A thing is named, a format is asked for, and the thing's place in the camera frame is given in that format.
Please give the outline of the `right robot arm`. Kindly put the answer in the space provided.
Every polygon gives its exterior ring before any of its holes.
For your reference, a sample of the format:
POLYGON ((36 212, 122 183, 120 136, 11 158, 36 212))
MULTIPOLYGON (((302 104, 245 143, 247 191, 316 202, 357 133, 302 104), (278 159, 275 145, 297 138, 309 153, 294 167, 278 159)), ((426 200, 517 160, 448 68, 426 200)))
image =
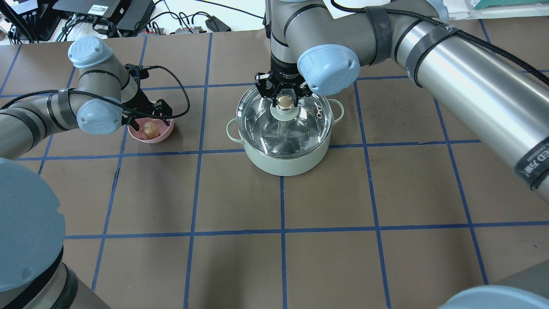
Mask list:
POLYGON ((255 83, 268 98, 348 88, 361 67, 393 59, 472 131, 531 191, 548 200, 548 76, 508 51, 448 23, 441 0, 381 6, 267 0, 271 70, 255 83))

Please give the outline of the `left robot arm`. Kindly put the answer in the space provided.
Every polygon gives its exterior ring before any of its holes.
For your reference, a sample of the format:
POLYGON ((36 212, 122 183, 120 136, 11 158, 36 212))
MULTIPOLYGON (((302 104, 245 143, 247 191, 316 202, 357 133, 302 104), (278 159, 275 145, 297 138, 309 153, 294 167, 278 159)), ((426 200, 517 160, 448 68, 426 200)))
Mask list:
POLYGON ((1 107, 1 307, 107 309, 63 262, 65 217, 50 186, 17 159, 45 138, 73 129, 108 135, 139 130, 139 118, 169 125, 165 100, 151 102, 140 87, 145 67, 122 65, 94 36, 74 41, 67 55, 80 72, 78 88, 37 91, 1 107))

